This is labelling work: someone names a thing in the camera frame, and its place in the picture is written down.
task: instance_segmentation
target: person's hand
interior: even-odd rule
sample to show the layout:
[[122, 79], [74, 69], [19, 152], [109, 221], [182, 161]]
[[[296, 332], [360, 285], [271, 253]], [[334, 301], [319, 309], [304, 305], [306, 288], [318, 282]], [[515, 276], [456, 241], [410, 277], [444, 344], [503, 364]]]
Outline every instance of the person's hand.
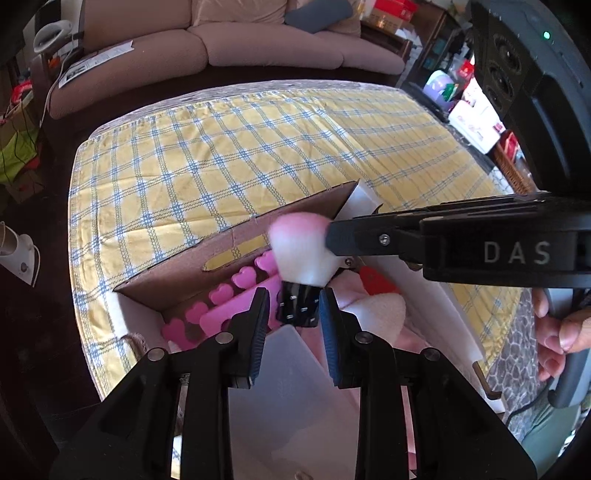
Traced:
[[538, 377], [545, 381], [564, 370], [566, 354], [591, 348], [591, 307], [560, 321], [548, 315], [544, 290], [532, 289], [535, 337], [538, 340]]

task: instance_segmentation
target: paper sheet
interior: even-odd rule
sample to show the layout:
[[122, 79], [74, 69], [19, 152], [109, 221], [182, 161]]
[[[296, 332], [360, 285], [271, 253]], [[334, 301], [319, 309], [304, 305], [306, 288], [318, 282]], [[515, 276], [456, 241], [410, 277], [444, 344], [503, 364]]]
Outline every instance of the paper sheet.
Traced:
[[101, 52], [95, 55], [94, 57], [77, 61], [76, 63], [72, 64], [72, 66], [70, 66], [65, 75], [60, 79], [58, 83], [59, 88], [62, 88], [66, 83], [82, 75], [84, 72], [93, 69], [101, 63], [104, 63], [107, 60], [114, 59], [119, 55], [123, 55], [124, 53], [132, 51], [132, 42], [133, 40], [130, 40], [129, 42], [124, 43], [123, 45], [117, 45], [116, 47], [110, 48], [109, 50], [105, 50], [104, 52]]

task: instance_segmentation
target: white iron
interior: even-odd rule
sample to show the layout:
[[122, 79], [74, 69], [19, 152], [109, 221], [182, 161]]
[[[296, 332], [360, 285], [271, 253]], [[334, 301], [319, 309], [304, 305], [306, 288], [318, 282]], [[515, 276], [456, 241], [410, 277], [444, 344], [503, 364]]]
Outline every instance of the white iron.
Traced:
[[[35, 251], [38, 258], [36, 271]], [[41, 266], [39, 249], [31, 237], [26, 233], [17, 235], [4, 222], [0, 222], [0, 265], [32, 287], [35, 286]]]

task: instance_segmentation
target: box flap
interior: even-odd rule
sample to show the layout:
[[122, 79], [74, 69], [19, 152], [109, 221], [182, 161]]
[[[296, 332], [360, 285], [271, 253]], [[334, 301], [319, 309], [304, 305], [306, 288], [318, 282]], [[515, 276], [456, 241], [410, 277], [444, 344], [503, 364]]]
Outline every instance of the box flap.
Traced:
[[355, 181], [343, 183], [212, 235], [132, 277], [115, 287], [115, 291], [162, 312], [226, 281], [267, 248], [257, 249], [218, 269], [203, 271], [210, 258], [266, 233], [273, 220], [285, 213], [313, 212], [334, 218], [356, 185]]

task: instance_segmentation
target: pink toe separator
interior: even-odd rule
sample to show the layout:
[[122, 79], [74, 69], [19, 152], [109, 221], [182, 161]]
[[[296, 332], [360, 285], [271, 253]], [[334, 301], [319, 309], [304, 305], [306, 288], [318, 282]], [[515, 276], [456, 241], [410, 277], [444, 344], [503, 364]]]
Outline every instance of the pink toe separator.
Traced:
[[243, 291], [223, 305], [218, 305], [204, 314], [199, 321], [199, 325], [205, 332], [205, 335], [211, 337], [218, 334], [222, 330], [222, 323], [225, 320], [231, 319], [239, 312], [247, 311], [251, 306], [252, 298], [255, 295], [257, 287], [265, 287], [269, 291], [271, 308], [269, 310], [268, 325], [271, 330], [279, 328], [281, 324], [275, 319], [275, 312], [277, 311], [277, 294], [281, 288], [281, 279], [279, 275], [273, 275], [271, 278], [267, 278], [255, 287]]
[[185, 334], [184, 322], [181, 319], [172, 319], [161, 330], [162, 336], [178, 345], [181, 350], [190, 350], [195, 348], [199, 342], [192, 342], [187, 339]]
[[[209, 300], [214, 304], [211, 309], [202, 301], [196, 302], [185, 312], [186, 321], [194, 325], [200, 325], [207, 337], [217, 335], [222, 331], [222, 324], [240, 312], [245, 312], [251, 306], [257, 287], [264, 287], [271, 297], [268, 326], [271, 330], [277, 330], [282, 323], [275, 315], [277, 313], [277, 296], [281, 289], [281, 279], [277, 273], [277, 263], [273, 253], [269, 250], [257, 257], [255, 266], [265, 272], [269, 278], [256, 283], [256, 269], [254, 267], [242, 267], [232, 276], [232, 283], [240, 290], [234, 295], [234, 288], [229, 283], [221, 283], [209, 292]], [[162, 336], [178, 345], [181, 350], [195, 348], [200, 342], [192, 342], [187, 339], [185, 324], [180, 319], [172, 319], [162, 328]]]

